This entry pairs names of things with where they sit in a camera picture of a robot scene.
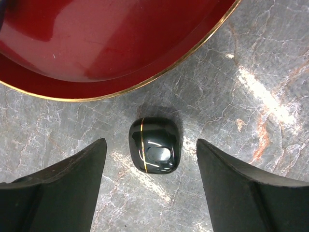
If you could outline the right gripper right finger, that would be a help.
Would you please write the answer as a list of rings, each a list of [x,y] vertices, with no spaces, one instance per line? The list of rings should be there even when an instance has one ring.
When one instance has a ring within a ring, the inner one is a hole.
[[[309,184],[261,170],[204,139],[197,162],[215,232],[307,232]]]

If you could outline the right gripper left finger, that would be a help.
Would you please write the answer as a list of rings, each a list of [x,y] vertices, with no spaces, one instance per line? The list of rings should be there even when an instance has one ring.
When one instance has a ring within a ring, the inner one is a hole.
[[[106,140],[101,138],[54,165],[2,182],[0,230],[90,231],[106,154]]]

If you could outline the red round tray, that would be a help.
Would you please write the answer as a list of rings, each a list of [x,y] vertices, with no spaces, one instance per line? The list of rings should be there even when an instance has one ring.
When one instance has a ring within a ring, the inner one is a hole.
[[[3,0],[0,82],[87,102],[138,89],[201,47],[237,0]]]

